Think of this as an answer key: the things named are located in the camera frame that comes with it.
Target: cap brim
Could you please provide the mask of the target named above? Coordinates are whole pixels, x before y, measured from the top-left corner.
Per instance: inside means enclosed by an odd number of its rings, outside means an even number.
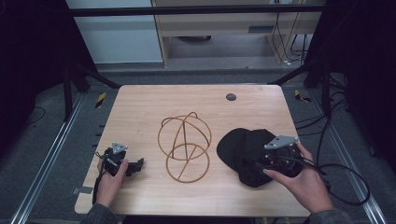
[[[248,132],[250,132],[248,129],[237,128],[224,135],[219,141],[217,152],[220,159],[235,171],[234,149],[241,138]]]

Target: small hole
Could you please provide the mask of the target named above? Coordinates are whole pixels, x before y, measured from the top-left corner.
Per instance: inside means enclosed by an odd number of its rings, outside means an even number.
[[[234,101],[234,100],[236,100],[236,95],[233,94],[233,93],[228,93],[228,94],[225,96],[225,98],[226,98],[228,101]]]

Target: hand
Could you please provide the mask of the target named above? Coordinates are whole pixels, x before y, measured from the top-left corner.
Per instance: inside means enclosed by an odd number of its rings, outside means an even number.
[[[102,160],[99,160],[98,169],[100,172],[100,167],[102,166]],[[115,176],[112,176],[108,172],[104,173],[101,181],[99,182],[98,192],[96,195],[96,202],[105,206],[110,207],[116,198],[122,180],[125,177],[125,172],[128,169],[128,161],[125,160],[120,165],[120,169],[117,171]]]
[[[312,154],[306,150],[301,143],[297,143],[303,156],[312,160]],[[312,167],[305,166],[294,178],[287,177],[273,170],[264,171],[266,175],[285,186],[310,213],[318,213],[333,209],[332,200],[326,185],[321,179],[318,171]]]

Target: black cable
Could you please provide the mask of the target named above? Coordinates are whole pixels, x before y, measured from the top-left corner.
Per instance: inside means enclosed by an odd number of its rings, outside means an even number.
[[[346,103],[347,103],[347,101],[346,101],[346,100],[343,100],[341,103],[342,103],[342,104],[346,104]],[[340,109],[342,109],[342,108],[343,108],[343,107],[340,107],[340,108],[338,108],[338,109],[334,110],[333,112],[337,112],[338,110],[340,110]]]
[[[345,102],[344,100],[341,100],[341,101],[337,102],[336,104],[334,104],[334,105],[332,106],[332,112],[334,112],[334,109],[335,109],[338,105],[340,105],[340,104],[342,104],[342,103],[344,103],[344,102]],[[309,127],[309,126],[311,126],[311,125],[314,125],[315,123],[319,122],[319,121],[320,121],[321,119],[323,119],[323,118],[325,118],[325,115],[324,115],[324,114],[321,114],[321,115],[314,116],[314,117],[309,118],[309,119],[303,119],[303,120],[296,121],[296,122],[294,122],[295,124],[297,124],[297,123],[302,123],[302,122],[305,122],[305,121],[308,121],[308,120],[311,120],[311,119],[316,119],[316,120],[312,121],[311,123],[308,123],[308,124],[306,124],[306,125],[304,125],[304,126],[302,126],[302,127],[297,127],[296,130],[300,130],[300,129],[303,129],[303,128],[307,128],[307,127]]]
[[[333,192],[329,191],[329,193],[330,193],[334,198],[336,198],[337,200],[339,200],[339,201],[341,201],[341,202],[343,202],[343,203],[347,203],[347,204],[355,205],[355,206],[363,205],[364,203],[367,203],[367,202],[369,201],[370,196],[371,196],[371,191],[370,191],[369,184],[368,184],[367,181],[363,178],[363,176],[361,176],[360,174],[358,174],[358,172],[352,170],[351,168],[349,168],[349,167],[347,167],[347,166],[345,166],[345,165],[336,164],[336,163],[329,163],[329,164],[321,165],[321,166],[319,166],[319,170],[322,170],[324,167],[341,167],[341,168],[343,168],[343,169],[348,170],[350,173],[356,175],[356,176],[361,180],[361,182],[363,182],[364,187],[366,187],[366,190],[367,190],[367,194],[366,194],[365,198],[364,198],[361,202],[358,202],[358,203],[349,202],[349,201],[347,201],[347,200],[345,200],[345,199],[342,199],[341,197],[337,196],[337,195],[334,194]]]
[[[31,121],[31,122],[27,122],[27,123],[25,123],[25,125],[30,125],[30,124],[36,123],[36,122],[38,122],[39,120],[41,120],[42,118],[44,118],[44,115],[46,115],[46,109],[44,109],[43,107],[41,107],[41,106],[35,106],[35,109],[41,109],[41,110],[43,111],[43,114],[40,116],[40,118],[38,118],[38,119],[36,119],[36,120],[33,120],[33,121]]]
[[[330,122],[331,122],[331,119],[327,119],[326,120],[326,124],[324,125],[323,130],[321,131],[321,134],[320,134],[318,150],[317,150],[317,159],[316,159],[316,163],[317,164],[319,164],[319,153],[320,153],[320,148],[321,148],[321,145],[322,145],[322,142],[323,142],[323,137],[324,137],[324,134],[326,133],[326,129],[330,125]]]
[[[306,44],[306,39],[307,39],[307,36],[304,35],[303,51],[301,52],[300,65],[303,65],[305,63],[305,44]]]
[[[301,56],[301,55],[299,55],[299,54],[295,54],[295,53],[294,53],[294,51],[299,51],[299,50],[293,49],[293,46],[294,46],[294,44],[295,44],[295,42],[296,42],[296,39],[297,39],[297,36],[298,36],[298,35],[295,35],[294,38],[293,38],[293,41],[291,41],[290,53],[291,53],[292,55],[294,55],[294,56]]]
[[[309,127],[309,126],[312,126],[312,125],[314,125],[314,124],[316,124],[316,123],[318,123],[321,119],[323,119],[323,118],[325,118],[325,116],[324,115],[321,115],[318,119],[316,119],[316,120],[314,120],[314,121],[312,121],[311,123],[308,123],[308,124],[305,124],[304,126],[302,126],[302,127],[297,127],[296,128],[296,130],[300,130],[300,129],[303,129],[303,128],[306,128],[306,127]]]
[[[102,164],[101,164],[101,167],[100,167],[100,170],[99,170],[99,175],[98,175],[98,177],[96,177],[95,185],[93,187],[92,204],[96,203],[96,197],[97,197],[97,192],[98,192],[98,189],[99,189],[99,183],[102,180],[102,176],[107,172],[107,170],[105,170],[106,155],[101,156],[99,154],[99,152],[95,152],[95,155],[97,157],[99,157],[100,160],[102,160]]]
[[[330,99],[332,99],[332,98],[334,97],[334,95],[337,95],[337,94],[345,95],[345,92],[344,92],[344,91],[337,91],[337,92],[334,92],[332,95],[330,95]]]
[[[294,62],[294,61],[297,61],[298,59],[291,59],[291,58],[289,57],[288,53],[286,52],[285,43],[283,42],[282,34],[280,33],[280,29],[279,29],[279,14],[280,14],[279,12],[276,13],[276,23],[275,23],[275,26],[274,26],[274,30],[273,30],[273,32],[272,32],[272,42],[273,42],[274,48],[275,48],[275,50],[276,50],[276,54],[277,54],[277,56],[279,57],[279,60],[281,61],[281,60],[282,60],[282,57],[280,56],[280,53],[279,53],[279,51],[277,50],[277,47],[276,47],[276,44],[275,44],[275,31],[277,30],[277,32],[279,33],[280,41],[281,41],[282,46],[283,46],[283,52],[285,53],[285,56],[289,59],[288,62],[289,62],[289,63],[292,63],[292,62]]]
[[[339,167],[339,168],[342,168],[342,169],[346,169],[349,172],[351,172],[352,174],[354,174],[355,176],[357,176],[361,180],[361,182],[363,182],[364,187],[366,187],[366,190],[367,190],[367,194],[366,194],[365,198],[362,201],[360,201],[360,202],[350,202],[350,201],[347,201],[347,200],[341,198],[340,196],[336,195],[330,189],[328,189],[329,193],[335,199],[339,200],[340,202],[346,203],[346,204],[349,204],[349,205],[355,205],[355,206],[363,205],[364,203],[367,203],[369,201],[369,199],[370,199],[371,191],[370,191],[370,187],[369,187],[367,181],[363,178],[363,176],[361,176],[356,171],[352,170],[351,168],[349,168],[349,167],[347,167],[345,165],[336,164],[336,163],[328,163],[328,164],[324,164],[324,165],[320,165],[319,166],[317,163],[314,163],[313,161],[311,161],[311,160],[309,160],[307,158],[304,158],[303,161],[299,160],[299,159],[294,159],[294,158],[289,158],[289,157],[281,157],[281,156],[279,156],[278,158],[282,159],[282,160],[287,160],[287,161],[296,161],[296,162],[299,162],[302,165],[311,167],[311,168],[317,170],[318,173],[322,176],[322,178],[323,178],[324,175],[326,175],[326,172],[323,170],[323,168],[325,168],[325,167]]]
[[[316,133],[299,133],[298,135],[299,136],[310,136],[310,135],[315,135],[315,134],[319,134],[319,133],[321,133],[321,131],[320,132],[316,132]]]

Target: person's right hand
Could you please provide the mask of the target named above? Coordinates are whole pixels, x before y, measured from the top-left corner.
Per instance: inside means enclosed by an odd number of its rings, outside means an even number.
[[[312,160],[312,154],[301,143],[297,143],[303,156]],[[264,171],[266,175],[285,186],[310,213],[333,209],[332,200],[318,171],[305,166],[294,178],[287,177],[274,170]]]

